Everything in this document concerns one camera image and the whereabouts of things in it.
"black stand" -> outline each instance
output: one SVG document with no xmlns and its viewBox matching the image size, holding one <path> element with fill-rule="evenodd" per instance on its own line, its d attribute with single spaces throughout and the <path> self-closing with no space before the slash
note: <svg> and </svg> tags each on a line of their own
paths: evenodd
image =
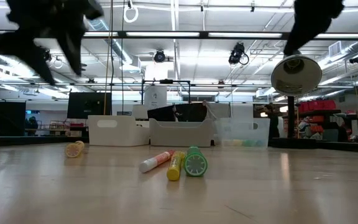
<svg viewBox="0 0 358 224">
<path fill-rule="evenodd" d="M 293 96 L 288 97 L 288 139 L 294 136 L 294 123 L 295 123 L 295 99 Z"/>
<path fill-rule="evenodd" d="M 295 135 L 295 99 L 288 97 L 288 138 L 273 138 L 269 146 L 286 149 L 316 149 L 315 139 L 297 139 Z"/>
</svg>

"wooden floor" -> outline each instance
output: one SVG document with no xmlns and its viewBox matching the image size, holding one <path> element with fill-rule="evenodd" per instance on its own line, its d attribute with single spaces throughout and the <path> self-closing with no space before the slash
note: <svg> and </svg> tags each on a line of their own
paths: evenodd
<svg viewBox="0 0 358 224">
<path fill-rule="evenodd" d="M 0 223 L 358 224 L 358 153 L 204 149 L 204 178 L 139 173 L 163 147 L 0 147 Z"/>
</svg>

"white storage bin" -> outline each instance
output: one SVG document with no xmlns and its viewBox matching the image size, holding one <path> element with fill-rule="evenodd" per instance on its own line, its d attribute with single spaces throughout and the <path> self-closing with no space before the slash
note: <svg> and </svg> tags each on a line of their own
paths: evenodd
<svg viewBox="0 0 358 224">
<path fill-rule="evenodd" d="M 267 148 L 269 125 L 268 118 L 255 118 L 253 123 L 236 118 L 221 118 L 216 121 L 222 146 Z"/>
</svg>

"person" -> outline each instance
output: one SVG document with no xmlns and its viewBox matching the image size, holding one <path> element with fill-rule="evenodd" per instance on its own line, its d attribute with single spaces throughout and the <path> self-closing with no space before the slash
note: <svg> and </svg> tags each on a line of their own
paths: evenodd
<svg viewBox="0 0 358 224">
<path fill-rule="evenodd" d="M 343 0 L 296 0 L 295 23 L 288 36 L 284 55 L 296 53 L 299 48 L 313 40 L 318 34 L 326 32 L 344 9 Z"/>
<path fill-rule="evenodd" d="M 264 111 L 267 114 L 267 117 L 270 118 L 270 126 L 268 131 L 268 139 L 279 138 L 280 133 L 278 132 L 278 116 L 274 112 L 272 105 L 265 105 Z"/>
</svg>

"window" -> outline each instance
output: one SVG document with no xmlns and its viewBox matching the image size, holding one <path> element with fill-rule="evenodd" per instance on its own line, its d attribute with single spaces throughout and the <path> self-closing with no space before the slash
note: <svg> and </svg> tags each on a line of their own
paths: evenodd
<svg viewBox="0 0 358 224">
<path fill-rule="evenodd" d="M 189 101 L 189 96 L 183 96 L 183 101 Z M 190 101 L 207 101 L 207 102 L 215 102 L 215 96 L 190 96 Z"/>
</svg>

